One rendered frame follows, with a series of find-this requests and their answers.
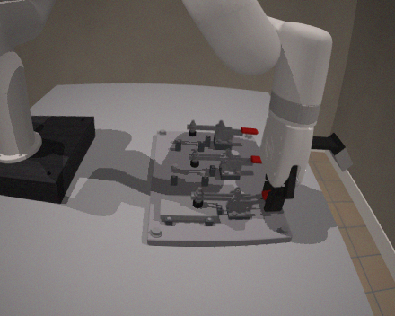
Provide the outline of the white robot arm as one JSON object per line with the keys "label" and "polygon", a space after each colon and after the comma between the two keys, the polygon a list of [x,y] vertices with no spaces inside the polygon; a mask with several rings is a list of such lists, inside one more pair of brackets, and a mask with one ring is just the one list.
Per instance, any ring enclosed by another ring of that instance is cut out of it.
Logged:
{"label": "white robot arm", "polygon": [[[14,47],[41,33],[56,0],[2,1],[0,162],[15,163],[38,152],[42,140],[33,131],[24,67]],[[257,0],[181,1],[212,50],[234,72],[254,76],[275,67],[269,103],[274,114],[298,124],[318,120],[332,50],[328,32],[268,17]],[[311,149],[329,150],[342,171],[353,165],[335,133],[314,136]]]}

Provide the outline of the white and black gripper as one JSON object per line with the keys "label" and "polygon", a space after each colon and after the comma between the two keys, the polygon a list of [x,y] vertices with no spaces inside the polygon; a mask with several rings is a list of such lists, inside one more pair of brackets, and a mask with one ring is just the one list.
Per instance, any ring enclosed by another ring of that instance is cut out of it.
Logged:
{"label": "white and black gripper", "polygon": [[[265,200],[265,212],[281,211],[285,199],[294,198],[295,186],[301,185],[306,172],[316,124],[317,121],[312,124],[287,121],[268,108],[259,149],[267,180],[262,191],[271,190]],[[298,181],[299,184],[296,185]]]}

